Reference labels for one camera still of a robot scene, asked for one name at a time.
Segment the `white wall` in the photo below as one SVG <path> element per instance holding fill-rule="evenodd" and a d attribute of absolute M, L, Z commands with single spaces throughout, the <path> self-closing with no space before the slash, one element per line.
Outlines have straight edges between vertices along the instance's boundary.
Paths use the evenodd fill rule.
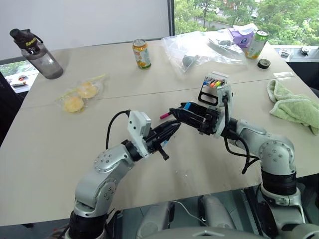
<path fill-rule="evenodd" d="M 30 28 L 49 50 L 164 37 L 167 1 L 2 0 L 0 60 L 21 56 L 13 28 Z"/>

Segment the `white cable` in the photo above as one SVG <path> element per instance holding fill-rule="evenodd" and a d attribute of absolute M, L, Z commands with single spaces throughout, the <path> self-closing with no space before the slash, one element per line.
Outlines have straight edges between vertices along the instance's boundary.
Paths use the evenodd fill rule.
<path fill-rule="evenodd" d="M 191 214 L 191 213 L 187 210 L 187 208 L 184 206 L 183 203 L 178 202 L 178 201 L 174 201 L 174 200 L 172 200 L 171 202 L 180 204 L 180 205 L 185 209 L 185 211 L 187 212 L 187 214 L 189 214 L 192 218 L 195 218 L 196 220 L 199 220 L 201 223 L 203 223 L 205 226 L 208 227 L 208 225 L 207 225 L 205 222 L 203 222 L 201 219 L 199 219 L 198 217 L 196 217 L 196 216 L 194 216 L 193 214 Z"/>

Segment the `yellow food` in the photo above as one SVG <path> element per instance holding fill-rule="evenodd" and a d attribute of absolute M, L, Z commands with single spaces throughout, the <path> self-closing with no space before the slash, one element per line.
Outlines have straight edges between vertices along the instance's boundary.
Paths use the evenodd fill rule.
<path fill-rule="evenodd" d="M 77 88 L 78 94 L 85 99 L 92 98 L 98 92 L 98 88 L 90 82 L 84 82 Z"/>
<path fill-rule="evenodd" d="M 83 106 L 84 102 L 78 96 L 68 97 L 64 100 L 64 110 L 70 113 L 80 111 Z"/>

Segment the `green towel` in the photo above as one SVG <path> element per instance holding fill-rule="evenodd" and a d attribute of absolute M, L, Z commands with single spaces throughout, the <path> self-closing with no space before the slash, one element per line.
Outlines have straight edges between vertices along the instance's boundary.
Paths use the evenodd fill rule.
<path fill-rule="evenodd" d="M 309 126 L 314 135 L 319 134 L 319 104 L 303 95 L 294 95 L 277 79 L 267 85 L 269 98 L 275 103 L 269 112 L 274 116 Z"/>

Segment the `water bottle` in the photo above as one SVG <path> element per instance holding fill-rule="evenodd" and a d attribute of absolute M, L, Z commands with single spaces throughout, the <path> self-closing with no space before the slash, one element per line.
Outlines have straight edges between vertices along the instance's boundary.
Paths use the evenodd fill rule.
<path fill-rule="evenodd" d="M 10 31 L 10 36 L 21 49 L 22 55 L 47 79 L 56 79 L 63 74 L 60 64 L 46 49 L 43 41 L 30 29 Z"/>

